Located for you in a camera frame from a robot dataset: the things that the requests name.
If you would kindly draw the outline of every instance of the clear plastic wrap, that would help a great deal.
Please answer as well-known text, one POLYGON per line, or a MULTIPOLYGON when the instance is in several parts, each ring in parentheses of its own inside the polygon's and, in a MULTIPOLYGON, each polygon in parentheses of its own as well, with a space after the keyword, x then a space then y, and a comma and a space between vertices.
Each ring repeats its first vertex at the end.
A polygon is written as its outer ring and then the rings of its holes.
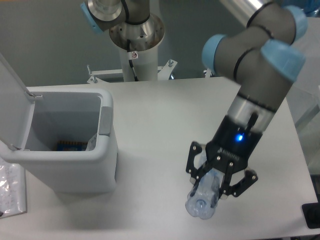
POLYGON ((25 169, 0 158, 0 219, 26 212, 25 169))
MULTIPOLYGON (((202 151, 199 165, 201 166, 206 160, 206 151, 202 151)), ((215 214, 221 180, 222 173, 211 169, 201 178, 199 184, 192 188, 185 203, 185 208, 191 216, 210 219, 215 214)))

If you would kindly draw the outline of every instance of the light blue joint cover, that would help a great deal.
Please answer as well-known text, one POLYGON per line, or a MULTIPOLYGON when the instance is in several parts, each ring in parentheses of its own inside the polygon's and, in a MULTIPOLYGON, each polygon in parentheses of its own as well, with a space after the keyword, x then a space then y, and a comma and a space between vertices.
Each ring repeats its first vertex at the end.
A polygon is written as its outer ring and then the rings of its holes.
POLYGON ((217 34, 209 38, 209 40, 205 43, 202 50, 202 62, 204 66, 212 71, 213 74, 216 74, 215 71, 215 54, 217 47, 220 41, 226 37, 223 34, 217 34))
POLYGON ((304 13, 304 11, 297 6, 286 6, 285 9, 288 9, 295 22, 295 39, 297 41, 299 38, 303 37, 308 29, 308 19, 304 13))
POLYGON ((287 43, 270 39, 261 48, 261 54, 282 76, 295 82, 306 57, 287 43))
POLYGON ((94 33, 102 34, 103 31, 100 29, 100 27, 97 25, 97 23, 95 22, 95 20, 91 16, 89 10, 87 9, 86 4, 83 2, 83 3, 81 3, 80 7, 81 7, 81 10, 82 10, 86 20, 88 21, 89 25, 91 26, 92 30, 94 31, 94 33))

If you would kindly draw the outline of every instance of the trash bin lid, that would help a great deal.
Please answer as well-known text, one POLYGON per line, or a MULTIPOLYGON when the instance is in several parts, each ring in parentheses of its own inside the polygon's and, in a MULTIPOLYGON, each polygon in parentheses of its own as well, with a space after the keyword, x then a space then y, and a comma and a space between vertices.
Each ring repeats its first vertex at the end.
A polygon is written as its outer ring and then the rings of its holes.
POLYGON ((25 147, 35 109, 35 96, 0 53, 0 141, 11 150, 25 147))

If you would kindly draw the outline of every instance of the clear plastic bottle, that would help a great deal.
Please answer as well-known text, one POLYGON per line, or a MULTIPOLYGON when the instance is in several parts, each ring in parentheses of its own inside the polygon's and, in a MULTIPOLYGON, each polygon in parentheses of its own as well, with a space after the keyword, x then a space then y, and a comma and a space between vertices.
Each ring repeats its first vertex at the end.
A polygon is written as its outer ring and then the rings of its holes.
POLYGON ((295 5, 301 8, 307 17, 318 17, 320 0, 283 0, 282 6, 295 5))
MULTIPOLYGON (((202 151, 199 165, 201 166, 206 160, 206 151, 202 151)), ((211 169, 201 178, 198 186, 192 188, 185 203, 185 208, 191 216, 209 219, 214 215, 219 200, 221 179, 222 173, 211 169)))

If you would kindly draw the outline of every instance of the white table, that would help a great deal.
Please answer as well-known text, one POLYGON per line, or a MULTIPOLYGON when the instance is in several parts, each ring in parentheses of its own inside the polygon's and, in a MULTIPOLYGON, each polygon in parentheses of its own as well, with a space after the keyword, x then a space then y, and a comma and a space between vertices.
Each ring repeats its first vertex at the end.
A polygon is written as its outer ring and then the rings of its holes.
POLYGON ((1 219, 0 239, 249 240, 320 233, 303 217, 301 205, 317 198, 286 101, 249 160, 259 180, 239 198, 220 200, 215 215, 201 220, 185 209, 192 188, 185 172, 189 147, 211 140, 239 87, 224 78, 94 87, 114 99, 116 190, 54 193, 27 173, 28 213, 1 219))

